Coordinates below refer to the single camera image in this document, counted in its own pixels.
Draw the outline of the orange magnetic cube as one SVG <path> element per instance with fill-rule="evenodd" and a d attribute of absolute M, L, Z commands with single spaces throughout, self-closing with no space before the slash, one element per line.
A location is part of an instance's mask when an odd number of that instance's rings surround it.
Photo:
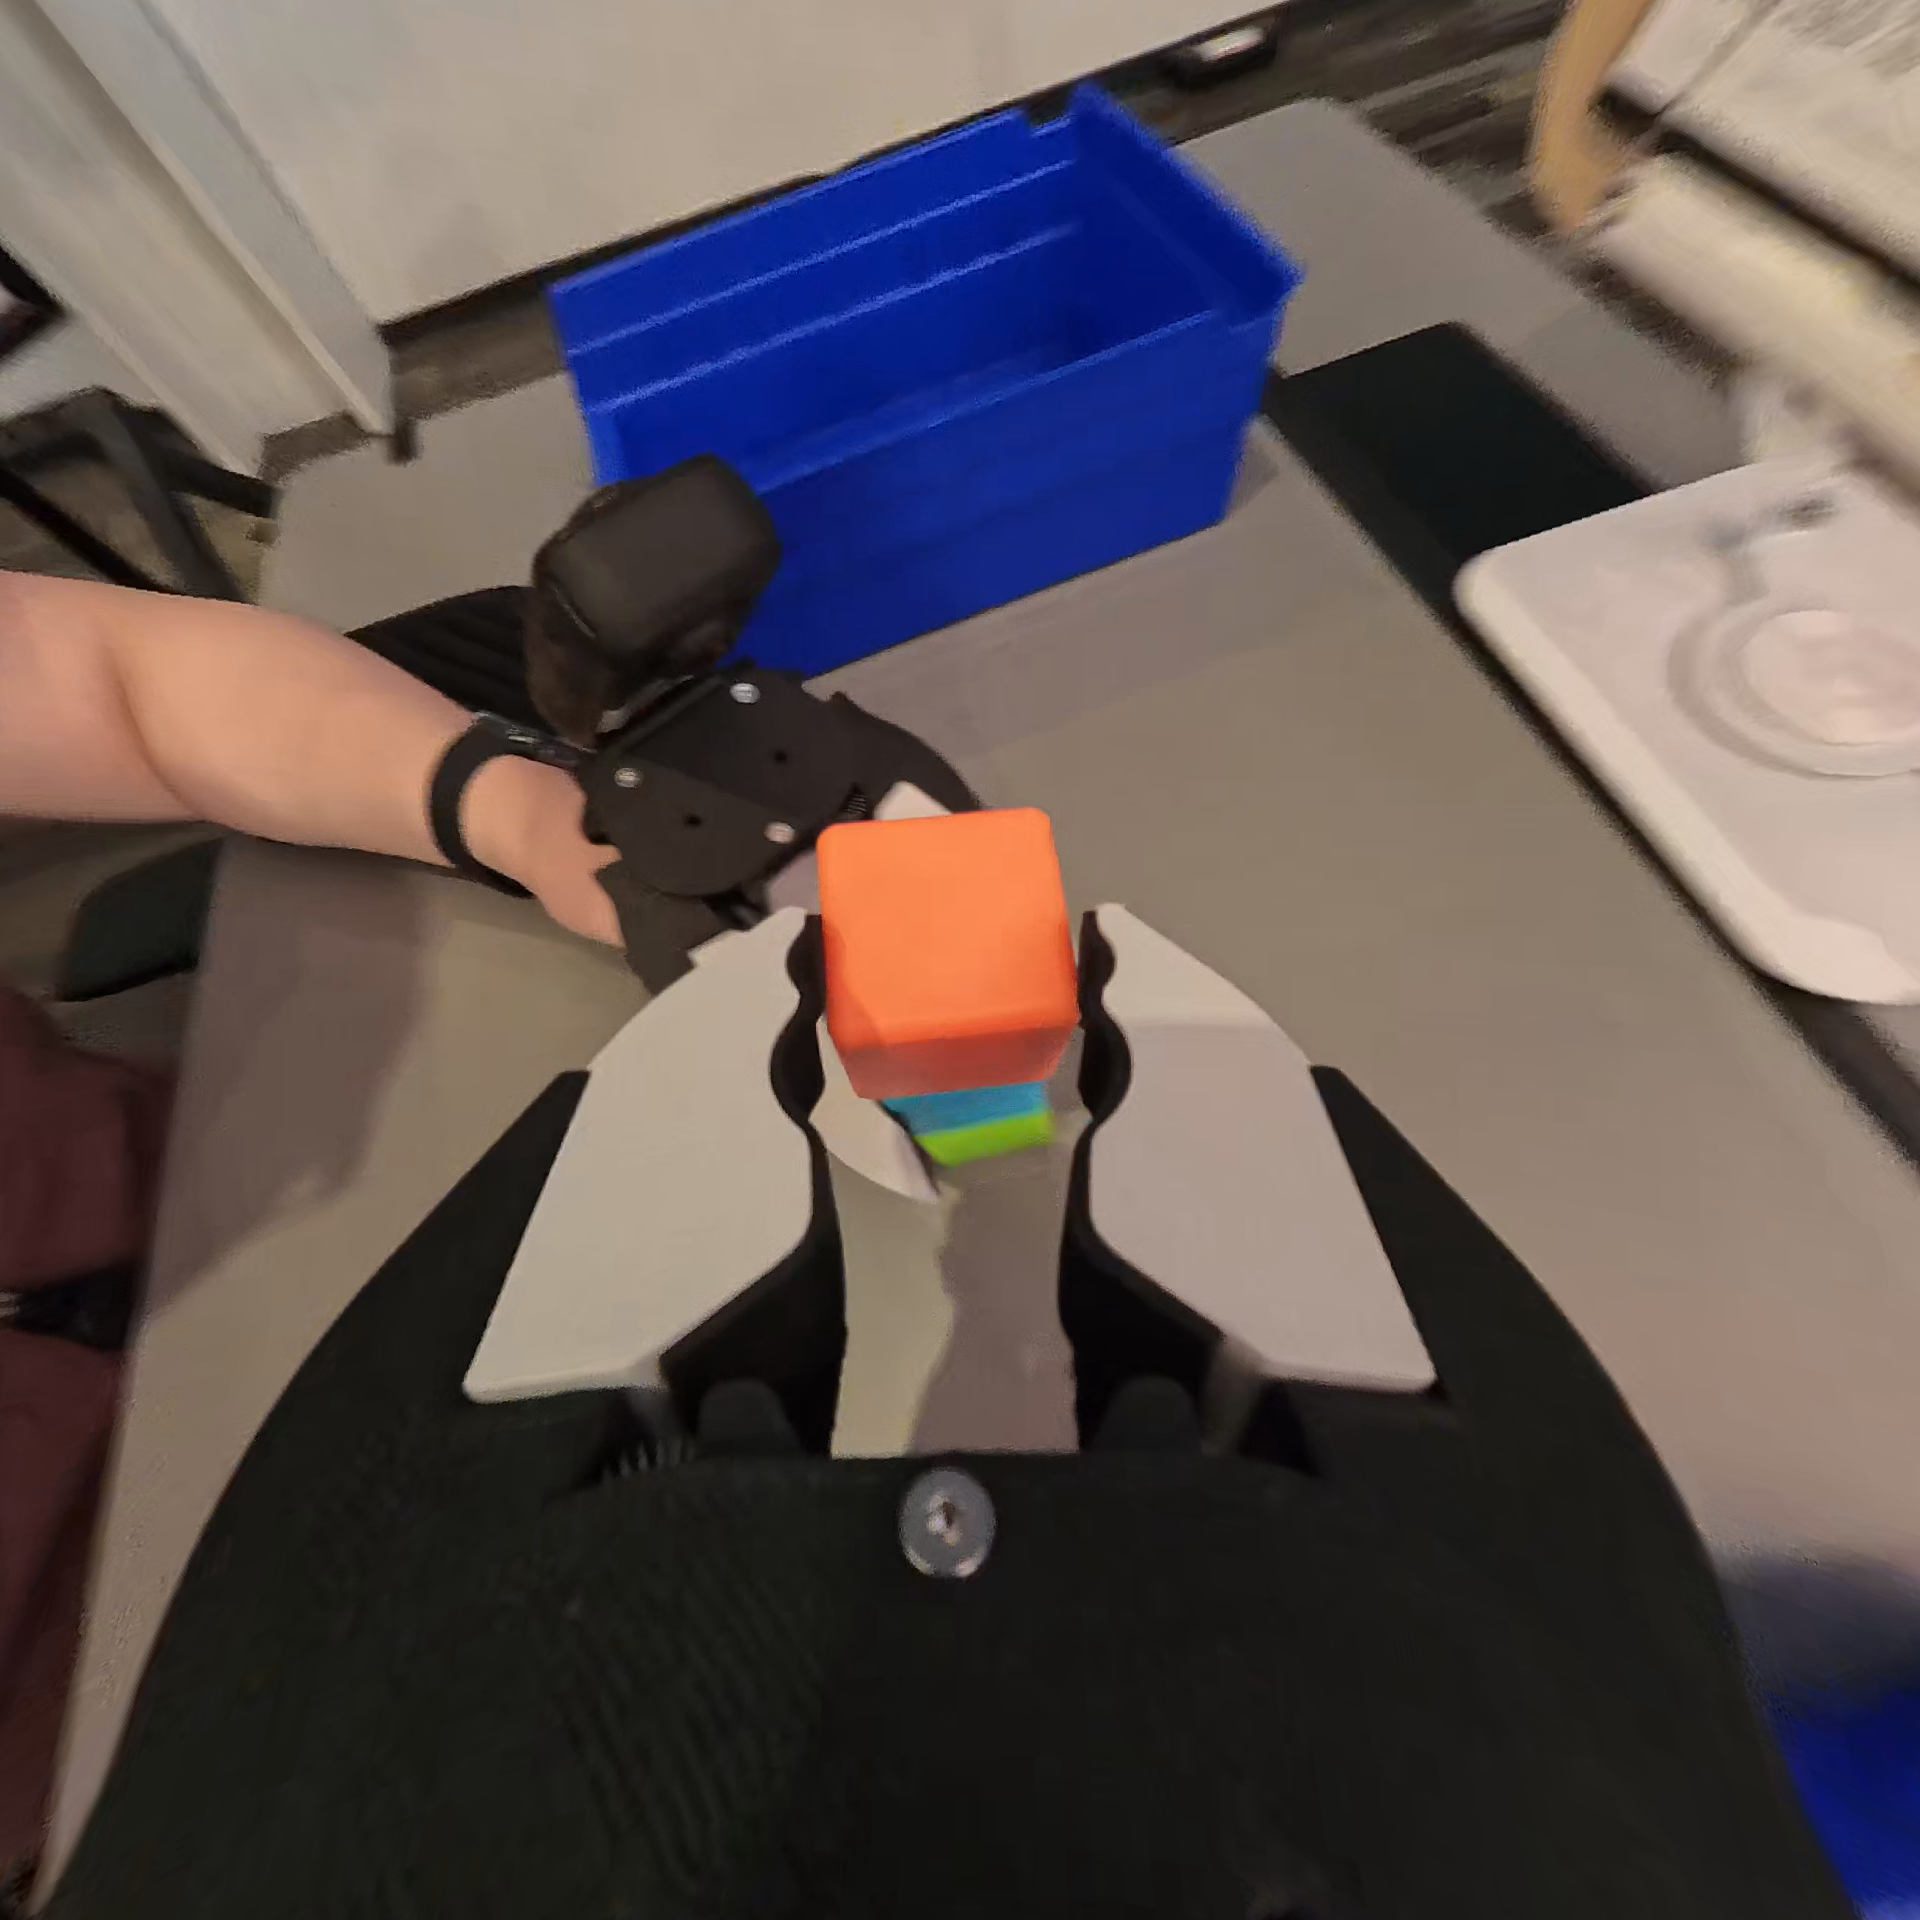
<path fill-rule="evenodd" d="M 874 1104 L 1037 1086 L 1078 1031 L 1078 964 L 1040 811 L 830 827 L 815 842 L 824 1025 Z"/>

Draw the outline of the wooden instruction sign board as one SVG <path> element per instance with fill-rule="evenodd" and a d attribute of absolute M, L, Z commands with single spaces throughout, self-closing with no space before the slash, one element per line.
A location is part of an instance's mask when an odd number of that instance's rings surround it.
<path fill-rule="evenodd" d="M 1750 457 L 1920 484 L 1920 7 L 1567 6 L 1526 191 L 1732 365 Z"/>

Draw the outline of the black floor device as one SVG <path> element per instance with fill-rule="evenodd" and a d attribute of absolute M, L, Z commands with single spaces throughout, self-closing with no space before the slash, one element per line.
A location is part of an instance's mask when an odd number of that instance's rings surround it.
<path fill-rule="evenodd" d="M 1274 66 L 1281 26 L 1274 12 L 1221 26 L 1157 52 L 1168 86 L 1199 95 Z"/>

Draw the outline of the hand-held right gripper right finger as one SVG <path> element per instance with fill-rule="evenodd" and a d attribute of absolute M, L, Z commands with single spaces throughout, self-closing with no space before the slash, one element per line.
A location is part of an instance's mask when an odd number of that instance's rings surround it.
<path fill-rule="evenodd" d="M 1437 1367 L 1308 1053 L 1121 901 L 1084 916 L 1078 986 L 1075 1423 L 1130 1379 L 1174 1379 L 1207 1424 L 1261 1424 L 1292 1387 L 1427 1399 Z"/>

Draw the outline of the person's left hand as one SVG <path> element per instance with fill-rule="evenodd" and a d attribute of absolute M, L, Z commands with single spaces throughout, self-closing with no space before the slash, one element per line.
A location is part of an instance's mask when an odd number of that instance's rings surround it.
<path fill-rule="evenodd" d="M 517 881 L 551 922 L 622 948 L 618 909 L 601 872 L 618 857 L 584 830 L 584 792 L 571 774 L 494 756 L 462 798 L 462 837 L 475 862 Z"/>

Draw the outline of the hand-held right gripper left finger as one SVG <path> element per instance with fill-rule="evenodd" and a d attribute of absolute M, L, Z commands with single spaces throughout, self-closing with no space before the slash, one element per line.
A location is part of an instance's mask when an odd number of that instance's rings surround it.
<path fill-rule="evenodd" d="M 673 1018 L 665 989 L 594 1059 L 467 1367 L 478 1404 L 612 1388 L 689 1424 L 761 1379 L 832 1424 L 844 1257 L 811 1113 L 822 930 L 793 1018 Z"/>

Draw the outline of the blue plastic bin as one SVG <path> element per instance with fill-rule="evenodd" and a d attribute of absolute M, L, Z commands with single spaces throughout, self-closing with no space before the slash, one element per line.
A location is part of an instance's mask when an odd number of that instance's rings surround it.
<path fill-rule="evenodd" d="M 1302 265 L 1078 86 L 551 288 L 595 484 L 697 454 L 803 680 L 1213 526 Z"/>
<path fill-rule="evenodd" d="M 1857 1916 L 1920 1914 L 1920 1584 L 1857 1557 L 1725 1557 L 1750 1684 Z"/>

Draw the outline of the white sign stand base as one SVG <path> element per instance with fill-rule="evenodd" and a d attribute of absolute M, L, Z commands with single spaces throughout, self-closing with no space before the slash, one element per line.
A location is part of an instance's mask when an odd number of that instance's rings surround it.
<path fill-rule="evenodd" d="M 1778 457 L 1503 545 L 1474 639 L 1762 974 L 1920 995 L 1920 526 Z"/>

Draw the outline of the teal magnetic cube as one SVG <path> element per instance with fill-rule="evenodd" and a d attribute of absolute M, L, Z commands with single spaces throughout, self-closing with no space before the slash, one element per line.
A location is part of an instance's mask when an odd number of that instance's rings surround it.
<path fill-rule="evenodd" d="M 1000 1083 L 1000 1086 L 967 1086 L 967 1092 L 924 1092 L 924 1094 L 896 1094 L 881 1109 L 917 1134 L 930 1128 L 956 1128 L 994 1116 L 1028 1116 L 1052 1113 L 1045 1083 Z"/>

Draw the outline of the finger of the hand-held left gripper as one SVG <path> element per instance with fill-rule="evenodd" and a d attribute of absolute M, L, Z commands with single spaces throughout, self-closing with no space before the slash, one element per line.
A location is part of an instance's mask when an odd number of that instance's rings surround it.
<path fill-rule="evenodd" d="M 724 930 L 694 948 L 689 968 L 665 989 L 673 1018 L 793 1018 L 811 1006 L 811 916 L 779 909 L 754 929 Z"/>

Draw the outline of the green magnetic cube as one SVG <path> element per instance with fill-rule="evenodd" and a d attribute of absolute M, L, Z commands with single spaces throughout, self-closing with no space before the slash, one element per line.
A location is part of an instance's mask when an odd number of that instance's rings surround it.
<path fill-rule="evenodd" d="M 1003 1160 L 1003 1156 L 1049 1150 L 1049 1143 L 1052 1143 L 1052 1116 L 1049 1113 L 994 1116 L 994 1120 L 973 1120 L 973 1124 L 956 1124 L 956 1128 L 917 1131 L 917 1150 L 936 1168 L 962 1168 L 962 1163 Z"/>

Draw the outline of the person's left forearm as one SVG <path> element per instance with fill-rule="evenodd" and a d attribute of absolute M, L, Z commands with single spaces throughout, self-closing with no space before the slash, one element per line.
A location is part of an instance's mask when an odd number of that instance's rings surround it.
<path fill-rule="evenodd" d="M 467 708 L 255 606 L 6 573 L 0 811 L 218 827 L 442 868 L 428 783 Z"/>

